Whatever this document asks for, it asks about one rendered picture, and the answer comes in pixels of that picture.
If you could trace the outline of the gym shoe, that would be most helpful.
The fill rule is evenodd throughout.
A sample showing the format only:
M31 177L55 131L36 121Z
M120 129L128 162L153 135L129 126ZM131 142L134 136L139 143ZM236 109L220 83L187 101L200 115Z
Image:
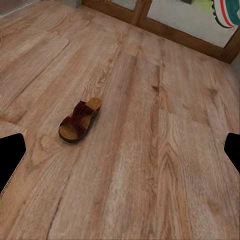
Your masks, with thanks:
M216 16L220 26L229 29L240 25L240 0L211 0L214 9L213 15Z

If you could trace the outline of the sandal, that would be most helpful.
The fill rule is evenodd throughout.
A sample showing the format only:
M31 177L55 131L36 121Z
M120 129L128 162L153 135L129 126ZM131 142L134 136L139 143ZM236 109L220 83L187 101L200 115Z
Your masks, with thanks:
M80 102L72 114L60 124L58 131L60 138L66 143L80 142L90 128L102 106L99 98L91 99L89 102Z

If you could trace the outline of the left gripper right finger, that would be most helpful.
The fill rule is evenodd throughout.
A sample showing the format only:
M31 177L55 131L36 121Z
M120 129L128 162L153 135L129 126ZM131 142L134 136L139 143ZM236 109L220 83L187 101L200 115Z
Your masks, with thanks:
M227 135L224 151L240 173L240 135L229 133Z

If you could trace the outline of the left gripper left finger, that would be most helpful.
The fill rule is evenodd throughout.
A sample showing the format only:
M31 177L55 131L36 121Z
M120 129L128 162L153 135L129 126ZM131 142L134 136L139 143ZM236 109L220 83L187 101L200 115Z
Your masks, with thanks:
M26 145L21 133L0 138L0 193L25 152Z

